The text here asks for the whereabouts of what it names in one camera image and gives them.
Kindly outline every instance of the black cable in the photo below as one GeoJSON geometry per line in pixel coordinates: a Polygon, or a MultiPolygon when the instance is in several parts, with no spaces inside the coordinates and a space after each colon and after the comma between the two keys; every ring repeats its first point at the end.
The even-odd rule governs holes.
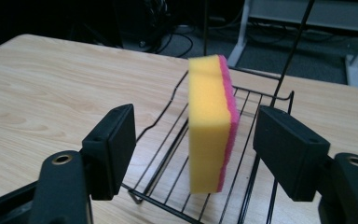
{"type": "Polygon", "coordinates": [[[175,56],[176,58],[181,58],[181,57],[183,57],[185,54],[189,53],[193,49],[194,43],[193,43],[193,40],[191,40],[191,38],[186,36],[186,35],[181,35],[181,34],[174,34],[174,35],[182,36],[182,37],[186,38],[190,42],[190,47],[188,47],[188,49],[185,50],[185,52],[175,56]]]}
{"type": "Polygon", "coordinates": [[[228,26],[225,29],[214,29],[212,31],[216,32],[218,35],[221,35],[223,37],[235,37],[238,38],[238,34],[240,32],[240,23],[228,26]]]}
{"type": "Polygon", "coordinates": [[[167,43],[165,43],[165,45],[162,48],[157,49],[155,53],[160,54],[163,50],[165,50],[170,45],[170,43],[172,41],[172,37],[173,37],[173,33],[170,33],[170,37],[169,37],[167,43]]]}
{"type": "Polygon", "coordinates": [[[268,29],[266,29],[265,27],[261,26],[260,24],[258,24],[257,22],[252,22],[252,25],[256,28],[258,28],[263,34],[265,35],[279,35],[279,37],[275,40],[271,40],[271,41],[261,41],[261,40],[257,40],[256,37],[254,37],[253,35],[250,35],[250,32],[248,32],[246,34],[246,37],[258,44],[263,44],[263,45],[274,45],[278,42],[281,42],[282,40],[284,40],[287,36],[288,36],[288,31],[286,29],[286,26],[282,26],[282,29],[279,30],[279,32],[272,27],[269,27],[268,29]]]}
{"type": "Polygon", "coordinates": [[[158,48],[161,46],[161,40],[159,39],[155,44],[153,44],[152,46],[150,46],[150,48],[146,49],[145,53],[154,53],[156,52],[156,50],[158,50],[158,48]]]}
{"type": "Polygon", "coordinates": [[[265,25],[261,25],[258,22],[252,22],[254,27],[257,27],[263,34],[266,35],[292,35],[296,36],[296,33],[289,32],[286,28],[286,25],[281,24],[269,24],[267,27],[265,25]]]}
{"type": "Polygon", "coordinates": [[[211,26],[209,27],[210,30],[221,30],[221,29],[226,29],[228,27],[233,27],[233,26],[236,26],[238,24],[241,24],[241,21],[237,21],[241,15],[242,15],[242,12],[243,12],[243,7],[241,8],[240,12],[238,12],[237,16],[235,16],[235,18],[228,22],[226,25],[223,25],[223,26],[211,26]]]}
{"type": "Polygon", "coordinates": [[[316,39],[316,38],[311,38],[311,37],[308,37],[306,35],[303,35],[302,38],[305,41],[308,41],[308,42],[311,42],[311,43],[323,43],[323,42],[326,42],[328,40],[331,40],[334,36],[335,35],[329,34],[328,37],[323,37],[321,39],[316,39]]]}

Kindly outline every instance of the floor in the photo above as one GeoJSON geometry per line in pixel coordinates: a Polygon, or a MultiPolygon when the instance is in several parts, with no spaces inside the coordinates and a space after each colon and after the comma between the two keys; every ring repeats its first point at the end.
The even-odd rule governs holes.
{"type": "MultiPolygon", "coordinates": [[[[237,42],[238,32],[238,24],[212,27],[208,32],[207,54],[228,57],[237,42]]],[[[280,74],[293,45],[296,30],[279,25],[251,23],[246,33],[247,45],[237,66],[280,74]]],[[[179,25],[149,51],[181,58],[199,57],[203,55],[202,36],[203,32],[195,26],[179,25]]],[[[124,48],[145,50],[126,42],[124,48]]],[[[357,52],[358,37],[307,30],[302,35],[287,75],[347,85],[344,59],[347,54],[357,52]]]]}

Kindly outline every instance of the cable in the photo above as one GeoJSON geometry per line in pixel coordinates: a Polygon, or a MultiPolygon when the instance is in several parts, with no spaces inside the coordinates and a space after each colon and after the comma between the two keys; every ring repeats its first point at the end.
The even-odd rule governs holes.
{"type": "Polygon", "coordinates": [[[170,45],[170,43],[172,41],[172,37],[173,37],[173,33],[170,33],[170,37],[169,37],[167,43],[165,43],[165,45],[161,49],[157,49],[155,53],[160,54],[163,50],[165,50],[168,47],[168,45],[170,45]]]}
{"type": "MultiPolygon", "coordinates": [[[[279,23],[277,25],[281,26],[281,28],[274,26],[274,24],[266,24],[266,23],[260,24],[255,21],[251,22],[251,24],[252,27],[259,29],[265,35],[281,35],[281,38],[279,38],[278,40],[264,42],[264,41],[257,40],[253,35],[250,35],[250,32],[248,32],[247,37],[250,40],[254,41],[255,43],[260,43],[260,44],[276,44],[279,41],[283,40],[285,37],[296,38],[296,33],[298,32],[297,27],[288,30],[286,28],[286,25],[281,25],[279,23]]],[[[323,43],[323,42],[335,43],[335,42],[342,42],[350,38],[350,37],[343,37],[343,38],[335,38],[335,37],[337,37],[337,35],[331,32],[320,31],[319,29],[309,29],[303,31],[303,35],[301,36],[301,39],[311,43],[323,43]]]]}
{"type": "Polygon", "coordinates": [[[276,40],[271,40],[271,41],[260,41],[260,40],[256,40],[254,37],[252,37],[251,35],[247,34],[246,37],[248,39],[250,39],[251,41],[255,42],[255,43],[258,43],[258,44],[263,44],[263,45],[274,45],[278,42],[281,42],[282,40],[284,40],[287,35],[283,34],[281,37],[279,37],[278,39],[276,40]]]}
{"type": "Polygon", "coordinates": [[[175,56],[176,58],[181,58],[181,57],[183,57],[185,54],[189,53],[193,49],[194,43],[193,43],[193,40],[191,40],[191,38],[186,36],[186,35],[181,35],[181,34],[174,34],[174,35],[182,36],[182,37],[186,38],[190,42],[190,47],[188,47],[188,49],[185,50],[185,52],[179,54],[178,56],[175,56]]]}
{"type": "Polygon", "coordinates": [[[227,23],[226,25],[223,26],[213,26],[213,27],[209,27],[208,29],[210,30],[220,30],[220,29],[226,29],[228,27],[232,27],[232,26],[236,26],[238,24],[240,24],[240,21],[237,21],[241,16],[242,16],[242,12],[243,12],[243,7],[241,8],[240,12],[238,12],[237,16],[230,21],[229,23],[227,23]]]}
{"type": "Polygon", "coordinates": [[[149,49],[144,50],[145,53],[154,53],[161,46],[161,40],[159,39],[155,44],[150,46],[149,49]]]}

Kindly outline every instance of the black wire rack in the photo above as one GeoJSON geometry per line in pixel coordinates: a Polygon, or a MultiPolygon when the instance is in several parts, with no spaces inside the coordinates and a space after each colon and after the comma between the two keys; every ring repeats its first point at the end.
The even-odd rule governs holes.
{"type": "MultiPolygon", "coordinates": [[[[246,76],[280,80],[279,77],[242,71],[246,76]]],[[[126,178],[122,186],[136,203],[147,201],[190,223],[243,223],[260,162],[252,147],[257,108],[276,100],[286,104],[290,112],[294,93],[280,98],[233,86],[241,118],[227,165],[225,185],[220,193],[190,194],[186,83],[185,73],[156,121],[138,136],[137,148],[127,171],[127,176],[132,179],[126,178]]],[[[267,222],[272,217],[276,190],[275,181],[270,192],[267,222]]]]}

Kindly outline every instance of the yellow sponge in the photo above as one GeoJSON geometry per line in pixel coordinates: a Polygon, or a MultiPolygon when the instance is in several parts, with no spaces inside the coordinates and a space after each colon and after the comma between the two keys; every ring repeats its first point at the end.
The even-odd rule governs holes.
{"type": "Polygon", "coordinates": [[[190,192],[220,192],[239,121],[227,61],[190,59],[188,72],[190,192]]]}

